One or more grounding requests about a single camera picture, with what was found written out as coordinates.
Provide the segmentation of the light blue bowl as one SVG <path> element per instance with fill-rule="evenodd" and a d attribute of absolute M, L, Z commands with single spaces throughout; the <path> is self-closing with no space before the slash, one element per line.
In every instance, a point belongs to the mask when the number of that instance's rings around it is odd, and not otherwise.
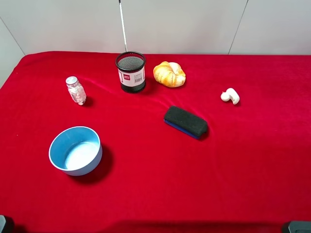
<path fill-rule="evenodd" d="M 85 126 L 62 131 L 49 148 L 51 164 L 71 176 L 83 176 L 93 171 L 99 165 L 102 155 L 99 135 Z"/>

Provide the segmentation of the black and blue eraser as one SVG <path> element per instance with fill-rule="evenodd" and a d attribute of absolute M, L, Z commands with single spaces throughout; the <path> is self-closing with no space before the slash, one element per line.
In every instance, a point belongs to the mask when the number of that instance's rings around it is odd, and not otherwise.
<path fill-rule="evenodd" d="M 208 132 L 208 124 L 204 119 L 176 106 L 168 109 L 164 122 L 196 139 Z"/>

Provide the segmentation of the yellow bread bun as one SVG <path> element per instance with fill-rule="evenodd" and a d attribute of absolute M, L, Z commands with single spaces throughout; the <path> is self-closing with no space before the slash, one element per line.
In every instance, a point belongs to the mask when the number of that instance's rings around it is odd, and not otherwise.
<path fill-rule="evenodd" d="M 166 87 L 180 87 L 186 81 L 181 66 L 175 62 L 164 61 L 153 69 L 155 80 Z"/>

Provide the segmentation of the black mesh pen holder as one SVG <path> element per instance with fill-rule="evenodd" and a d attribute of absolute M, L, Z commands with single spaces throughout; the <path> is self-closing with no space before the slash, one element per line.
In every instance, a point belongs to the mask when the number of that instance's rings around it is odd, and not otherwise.
<path fill-rule="evenodd" d="M 139 52 L 128 51 L 115 60 L 121 88 L 127 93 L 138 93 L 145 88 L 145 56 Z"/>

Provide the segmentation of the thin white metal pole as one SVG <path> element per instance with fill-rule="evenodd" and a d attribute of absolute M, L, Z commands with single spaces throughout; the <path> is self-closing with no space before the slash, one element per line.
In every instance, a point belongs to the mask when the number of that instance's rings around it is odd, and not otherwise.
<path fill-rule="evenodd" d="M 119 2 L 119 10 L 120 10 L 120 16 L 121 16 L 121 27 L 122 27 L 124 47 L 125 47 L 125 52 L 128 52 L 121 0 L 118 0 L 118 2 Z"/>

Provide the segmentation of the small white duck figure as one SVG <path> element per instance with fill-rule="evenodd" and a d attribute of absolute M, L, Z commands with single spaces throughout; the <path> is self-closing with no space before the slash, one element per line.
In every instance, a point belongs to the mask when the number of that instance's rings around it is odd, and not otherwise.
<path fill-rule="evenodd" d="M 236 105 L 240 101 L 240 96 L 233 88 L 228 88 L 225 92 L 222 92 L 221 100 L 225 102 L 230 100 L 234 105 Z"/>

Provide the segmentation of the clear bottle of white pills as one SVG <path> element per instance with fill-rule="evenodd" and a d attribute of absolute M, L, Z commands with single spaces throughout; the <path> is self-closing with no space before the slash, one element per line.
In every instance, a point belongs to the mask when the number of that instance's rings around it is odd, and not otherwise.
<path fill-rule="evenodd" d="M 86 101 L 86 93 L 84 88 L 75 76 L 66 78 L 66 85 L 73 101 L 79 105 L 83 105 Z"/>

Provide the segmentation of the red velvet tablecloth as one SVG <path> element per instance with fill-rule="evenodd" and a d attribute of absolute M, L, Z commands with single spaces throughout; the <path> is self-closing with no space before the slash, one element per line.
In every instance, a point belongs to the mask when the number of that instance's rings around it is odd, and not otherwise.
<path fill-rule="evenodd" d="M 146 87 L 122 91 L 115 54 L 23 57 L 0 90 L 0 212 L 23 233 L 276 232 L 311 218 L 309 56 L 146 55 Z M 153 69 L 178 63 L 180 87 Z M 68 92 L 75 76 L 83 105 Z M 222 101 L 233 88 L 238 104 Z M 171 106 L 204 119 L 193 138 Z M 71 176 L 49 160 L 64 130 L 93 129 L 99 165 Z"/>

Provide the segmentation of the black base corner right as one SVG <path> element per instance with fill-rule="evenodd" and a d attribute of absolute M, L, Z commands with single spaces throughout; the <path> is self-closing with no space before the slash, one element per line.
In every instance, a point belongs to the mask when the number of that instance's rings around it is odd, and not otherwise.
<path fill-rule="evenodd" d="M 310 221 L 290 221 L 282 226 L 282 233 L 311 233 Z"/>

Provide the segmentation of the black base corner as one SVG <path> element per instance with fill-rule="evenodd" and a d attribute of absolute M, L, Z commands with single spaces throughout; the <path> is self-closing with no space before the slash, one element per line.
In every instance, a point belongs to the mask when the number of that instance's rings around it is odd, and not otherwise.
<path fill-rule="evenodd" d="M 12 233 L 14 221 L 11 217 L 0 215 L 0 233 Z"/>
<path fill-rule="evenodd" d="M 282 233 L 311 233 L 310 221 L 290 221 L 282 226 Z"/>

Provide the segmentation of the black base corner left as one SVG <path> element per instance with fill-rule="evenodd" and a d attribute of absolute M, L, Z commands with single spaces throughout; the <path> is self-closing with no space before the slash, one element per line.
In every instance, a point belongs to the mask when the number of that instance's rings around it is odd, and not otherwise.
<path fill-rule="evenodd" d="M 0 215 L 0 233 L 12 233 L 14 221 L 11 217 Z"/>

